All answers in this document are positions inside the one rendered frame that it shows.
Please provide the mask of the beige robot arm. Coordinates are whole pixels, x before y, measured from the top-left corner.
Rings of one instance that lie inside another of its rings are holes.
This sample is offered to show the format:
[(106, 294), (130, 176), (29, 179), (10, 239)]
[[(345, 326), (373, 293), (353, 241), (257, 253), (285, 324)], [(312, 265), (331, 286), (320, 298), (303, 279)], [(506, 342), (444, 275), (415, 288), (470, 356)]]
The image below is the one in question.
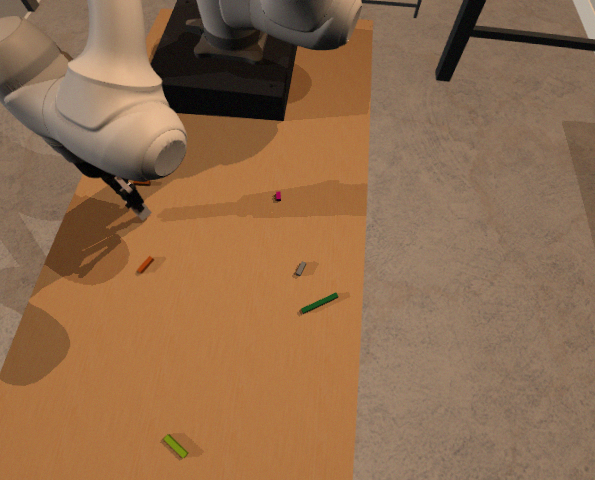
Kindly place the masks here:
[[(0, 102), (70, 163), (132, 181), (164, 178), (184, 159), (187, 134), (149, 63), (142, 1), (87, 1), (88, 41), (75, 59), (27, 19), (0, 18)], [(195, 56), (253, 65), (263, 63), (268, 35), (311, 50), (345, 45), (362, 9), (361, 0), (197, 4), (202, 19), (185, 26), (201, 36)]]

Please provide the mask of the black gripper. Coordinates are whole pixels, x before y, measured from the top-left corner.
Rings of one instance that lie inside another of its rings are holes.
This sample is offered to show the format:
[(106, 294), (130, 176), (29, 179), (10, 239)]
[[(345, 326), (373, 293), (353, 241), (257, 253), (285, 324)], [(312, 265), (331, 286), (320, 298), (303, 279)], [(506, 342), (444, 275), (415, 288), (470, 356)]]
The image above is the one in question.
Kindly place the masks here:
[[(128, 179), (124, 179), (113, 174), (109, 174), (88, 162), (73, 163), (85, 176), (90, 178), (101, 178), (107, 185), (109, 185), (122, 199), (126, 202), (127, 208), (132, 208), (133, 212), (140, 217), (141, 220), (146, 219), (152, 212), (144, 204), (143, 199), (132, 183), (128, 183)], [(121, 189), (122, 188), (122, 189)], [(121, 190), (120, 190), (121, 189)], [(122, 193), (121, 193), (121, 192)], [(123, 195), (125, 196), (123, 196)], [(126, 197), (127, 196), (127, 197)], [(141, 206), (139, 206), (142, 203)], [(138, 207), (139, 206), (139, 207)], [(137, 208), (138, 207), (138, 208)]]

